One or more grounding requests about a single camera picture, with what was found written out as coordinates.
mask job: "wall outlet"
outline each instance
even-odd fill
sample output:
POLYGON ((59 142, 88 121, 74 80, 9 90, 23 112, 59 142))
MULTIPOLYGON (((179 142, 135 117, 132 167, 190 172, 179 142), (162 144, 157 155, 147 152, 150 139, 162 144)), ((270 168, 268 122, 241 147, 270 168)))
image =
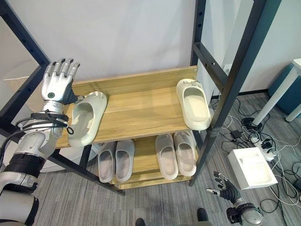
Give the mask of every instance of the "wall outlet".
POLYGON ((223 70, 224 72, 229 75, 232 65, 224 65, 223 70))
POLYGON ((276 156, 275 154, 273 154, 272 152, 269 152, 268 153, 268 150, 269 149, 263 149, 261 147, 262 145, 262 141, 258 141, 258 138, 257 137, 252 137, 251 138, 251 142, 253 143, 253 145, 255 145, 255 147, 258 147, 259 150, 261 151, 261 153, 263 154, 264 158, 266 161, 272 161, 274 159, 274 157, 276 156))

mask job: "robotic arm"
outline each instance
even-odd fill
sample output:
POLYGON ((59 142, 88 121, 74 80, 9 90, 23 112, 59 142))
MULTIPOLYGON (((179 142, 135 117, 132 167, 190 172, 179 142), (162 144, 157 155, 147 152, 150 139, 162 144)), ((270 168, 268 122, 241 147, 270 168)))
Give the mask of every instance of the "robotic arm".
POLYGON ((206 189, 206 192, 220 196, 231 201, 234 208, 227 209, 227 217, 230 223, 240 223, 243 226, 260 225, 263 215, 252 203, 247 203, 241 196, 236 186, 222 173, 214 172, 215 181, 222 190, 206 189))
MULTIPOLYGON (((39 200, 31 193, 37 188, 40 170, 54 152, 63 128, 73 132, 68 127, 68 117, 63 113, 64 105, 78 101, 71 86, 80 64, 75 63, 69 71, 72 62, 73 59, 65 61, 62 58, 46 68, 42 84, 42 111, 17 122, 26 134, 20 138, 9 165, 0 173, 0 226, 30 226, 34 222, 39 200)), ((9 139, 1 147, 0 165, 9 139)))

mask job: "power adapter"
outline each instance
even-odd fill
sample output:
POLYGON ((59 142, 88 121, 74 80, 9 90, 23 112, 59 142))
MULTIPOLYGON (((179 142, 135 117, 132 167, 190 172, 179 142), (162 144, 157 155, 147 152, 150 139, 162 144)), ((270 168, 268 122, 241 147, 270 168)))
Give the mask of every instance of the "power adapter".
POLYGON ((241 132, 239 132, 238 130, 232 131, 231 135, 234 139, 240 138, 241 137, 241 132))
POLYGON ((270 142, 264 142, 261 146, 263 149, 270 149, 272 144, 270 142))

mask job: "wooden shelf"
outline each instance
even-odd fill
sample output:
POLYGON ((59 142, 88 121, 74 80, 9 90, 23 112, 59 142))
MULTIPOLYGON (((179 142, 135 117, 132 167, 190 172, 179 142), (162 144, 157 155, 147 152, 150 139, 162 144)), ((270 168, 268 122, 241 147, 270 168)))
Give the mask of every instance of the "wooden shelf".
MULTIPOLYGON (((193 66, 74 84, 76 95, 99 90, 109 99, 93 143, 187 130, 175 86, 180 79, 196 76, 196 68, 193 66)), ((70 124, 72 108, 73 105, 70 105, 66 113, 70 124)), ((66 130, 56 147, 69 147, 66 130)))
MULTIPOLYGON (((174 180, 162 177, 155 138, 157 135, 188 130, 176 94, 179 80, 194 79, 197 66, 153 73, 143 73, 119 78, 78 82, 73 85, 76 95, 101 91, 108 97, 108 105, 93 143, 134 139, 135 155, 131 178, 111 183, 120 189, 159 185, 190 180, 178 175, 174 180)), ((74 105, 66 111, 71 124, 74 105)), ((57 148, 68 147, 66 130, 57 141, 57 148)))
POLYGON ((191 177, 185 177, 185 176, 177 176, 174 180, 166 180, 164 178, 162 179, 155 179, 155 180, 146 180, 146 181, 137 181, 133 183, 124 183, 119 184, 117 187, 119 189, 129 189, 129 188, 136 188, 136 187, 145 187, 145 186, 152 186, 152 185, 162 185, 162 184, 169 184, 174 182, 182 182, 190 180, 191 177))
POLYGON ((163 178, 157 159, 155 139, 156 136, 134 139, 135 155, 132 176, 128 181, 123 183, 114 178, 111 181, 112 184, 118 185, 118 187, 121 189, 128 189, 185 181, 191 178, 185 177, 181 174, 179 174, 179 176, 174 180, 166 180, 163 178))

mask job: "power strip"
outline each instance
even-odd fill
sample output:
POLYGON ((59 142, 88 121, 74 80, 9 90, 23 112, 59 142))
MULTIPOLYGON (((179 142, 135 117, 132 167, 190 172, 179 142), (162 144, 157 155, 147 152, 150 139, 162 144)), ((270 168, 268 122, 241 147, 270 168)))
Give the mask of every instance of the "power strip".
POLYGON ((255 145, 255 147, 258 147, 260 149, 260 151, 263 154, 265 160, 266 161, 272 161, 276 155, 273 154, 272 152, 268 153, 268 149, 263 149, 261 147, 262 141, 258 141, 258 142, 257 141, 258 141, 257 137, 252 137, 251 138, 251 142, 255 145))

